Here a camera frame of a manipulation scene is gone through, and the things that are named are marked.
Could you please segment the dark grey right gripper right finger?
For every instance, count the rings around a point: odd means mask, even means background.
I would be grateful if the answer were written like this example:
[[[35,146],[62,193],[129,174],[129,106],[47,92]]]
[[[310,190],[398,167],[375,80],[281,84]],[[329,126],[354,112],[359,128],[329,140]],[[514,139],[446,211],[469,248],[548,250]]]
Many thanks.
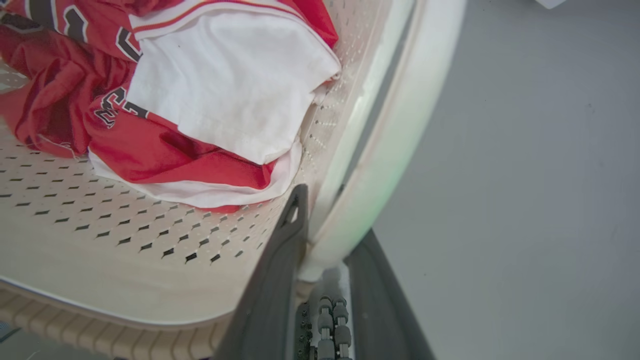
[[[345,259],[357,360],[434,360],[435,355],[374,230]]]

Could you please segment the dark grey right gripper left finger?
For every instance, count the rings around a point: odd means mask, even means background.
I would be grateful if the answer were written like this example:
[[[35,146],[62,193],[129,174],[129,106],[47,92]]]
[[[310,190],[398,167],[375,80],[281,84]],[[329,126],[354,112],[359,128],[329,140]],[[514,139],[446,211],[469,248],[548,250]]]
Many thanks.
[[[215,360],[293,360],[298,269],[307,249],[308,187],[291,191]]]

